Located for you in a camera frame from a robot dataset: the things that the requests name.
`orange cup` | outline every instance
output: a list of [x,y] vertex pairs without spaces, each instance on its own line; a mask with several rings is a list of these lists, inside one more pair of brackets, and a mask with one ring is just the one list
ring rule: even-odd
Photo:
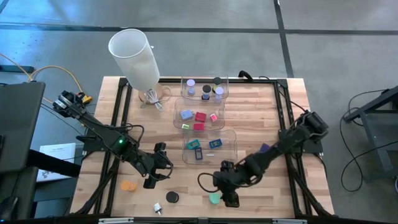
[[120,183],[120,189],[133,192],[137,189],[137,185],[128,180],[124,180]]

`wooden table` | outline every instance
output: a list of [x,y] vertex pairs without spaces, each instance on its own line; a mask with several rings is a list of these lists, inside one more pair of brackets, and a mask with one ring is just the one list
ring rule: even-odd
[[[104,124],[110,124],[118,89],[119,77],[104,77],[95,117]],[[291,100],[309,108],[304,81],[301,78],[288,79]],[[169,101],[163,103],[165,111],[157,111],[154,106],[140,108],[141,102],[136,90],[131,97],[127,122],[141,124],[145,127],[144,137],[140,149],[152,152],[155,143],[165,142],[169,159],[174,163],[171,179],[156,183],[155,189],[143,189],[144,178],[129,163],[121,163],[118,181],[114,195],[112,216],[125,217],[156,217],[153,210],[155,203],[163,207],[163,217],[226,217],[226,218],[288,218],[294,217],[292,198],[290,196],[289,181],[285,159],[280,156],[267,169],[262,181],[250,188],[237,190],[240,199],[239,208],[227,208],[223,202],[212,205],[208,200],[208,193],[203,191],[197,176],[201,172],[213,173],[220,166],[187,165],[182,161],[181,130],[173,125],[174,102],[180,98],[180,84],[167,84],[172,92]],[[120,124],[124,98],[121,100],[118,124]],[[301,110],[293,106],[294,116],[297,118]],[[267,84],[230,84],[229,97],[225,102],[225,127],[232,129],[238,139],[238,159],[259,150],[262,143],[269,145],[278,140],[277,132],[279,117],[275,102],[274,87]],[[138,137],[140,130],[130,132]],[[84,160],[71,212],[77,211],[89,199],[100,179],[103,152],[94,152]],[[303,164],[307,184],[319,202],[333,213],[328,183],[321,162],[313,155],[303,155]],[[136,182],[138,185],[134,193],[120,190],[123,180]],[[211,177],[203,176],[202,184],[213,189]],[[300,208],[304,210],[301,190],[298,189]],[[175,191],[180,195],[178,203],[166,201],[166,193]],[[103,205],[105,208],[108,187],[104,191]]]

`gray floor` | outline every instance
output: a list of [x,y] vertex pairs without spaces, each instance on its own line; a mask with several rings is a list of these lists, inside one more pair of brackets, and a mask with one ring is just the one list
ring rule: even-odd
[[[286,29],[398,30],[393,0],[280,0]],[[118,27],[191,27],[277,29],[271,0],[10,0],[0,13],[2,24],[51,24]],[[73,72],[85,91],[98,95],[104,75],[122,75],[107,50],[115,32],[69,32],[0,29],[0,52],[23,65],[59,65]],[[287,77],[279,34],[147,32],[162,75]],[[311,108],[329,124],[323,140],[324,160],[335,213],[341,217],[398,222],[394,179],[364,184],[359,192],[344,191],[340,175],[350,160],[338,125],[348,100],[357,93],[391,88],[398,83],[398,35],[287,35],[294,77],[304,78]],[[19,83],[26,77],[0,73],[0,82]],[[77,91],[67,75],[47,70],[39,80],[45,95]],[[358,98],[359,106],[370,96]],[[79,131],[83,128],[67,120]],[[344,124],[343,132],[354,154],[369,149],[364,131]],[[41,111],[32,148],[73,142],[76,132]],[[360,159],[366,170],[367,162]],[[351,166],[347,187],[359,184]]]

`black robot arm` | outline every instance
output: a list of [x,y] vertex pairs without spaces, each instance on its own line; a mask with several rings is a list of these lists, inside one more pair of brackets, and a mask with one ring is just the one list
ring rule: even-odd
[[[144,182],[144,188],[153,189],[155,183],[159,180],[169,178],[173,164],[167,158],[165,151],[166,144],[160,142],[155,145],[154,153],[147,153],[139,149],[139,140],[137,141],[127,133],[128,128],[140,125],[130,125],[125,127],[112,127],[99,122],[94,116],[87,113],[82,102],[84,93],[75,95],[63,91],[58,99],[53,103],[53,109],[66,118],[75,118],[81,124],[91,130],[94,136],[83,137],[84,141],[99,141],[104,146],[104,150],[112,153],[122,162],[130,163],[136,170],[145,177],[149,178]],[[156,174],[156,169],[170,169],[169,175]]]
[[[259,151],[245,157],[241,162],[234,164],[223,161],[220,171],[213,173],[213,185],[222,192],[222,199],[227,207],[239,207],[239,197],[235,192],[240,187],[250,187],[262,179],[269,164],[278,156],[300,152],[300,147],[305,141],[319,141],[327,134],[328,126],[315,113],[306,111],[287,130],[286,135],[265,151]],[[294,169],[291,161],[288,168]],[[299,180],[298,172],[294,169],[294,177],[303,189],[304,194],[309,194],[318,213],[329,215],[315,197],[311,194],[304,182]]]

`clear plastic bin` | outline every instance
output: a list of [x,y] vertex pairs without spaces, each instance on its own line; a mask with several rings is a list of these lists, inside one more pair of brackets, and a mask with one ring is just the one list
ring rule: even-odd
[[[198,140],[202,151],[202,160],[197,160],[195,150],[189,149],[187,144]],[[210,149],[209,142],[220,139],[222,145]],[[223,160],[236,162],[236,134],[233,130],[226,131],[184,131],[182,141],[182,160],[186,164],[220,166]]]
[[[193,112],[193,118],[188,120],[183,120],[181,117],[181,112],[189,110]],[[203,123],[195,121],[196,112],[201,112],[206,114],[205,130],[219,130],[225,125],[225,106],[224,102],[215,102],[210,100],[190,100],[185,98],[179,98],[175,101],[174,106],[174,126],[176,128],[182,129],[183,124],[189,125],[189,130],[193,130],[193,124]],[[210,115],[215,114],[217,120],[212,122]]]
[[[214,87],[213,79],[215,77],[208,77],[208,78],[190,78],[190,77],[181,77],[181,96],[184,98],[188,98],[191,100],[201,100],[201,95],[203,93],[203,86],[204,85],[209,85],[211,88]],[[188,94],[188,89],[189,86],[187,85],[187,81],[189,79],[193,79],[195,81],[195,94],[189,95]],[[225,99],[228,97],[229,91],[228,91],[228,76],[223,75],[223,78],[221,79],[221,84],[219,85],[224,89],[224,93],[221,96],[221,99]],[[213,91],[210,92],[210,99],[209,101],[215,101],[215,93]]]

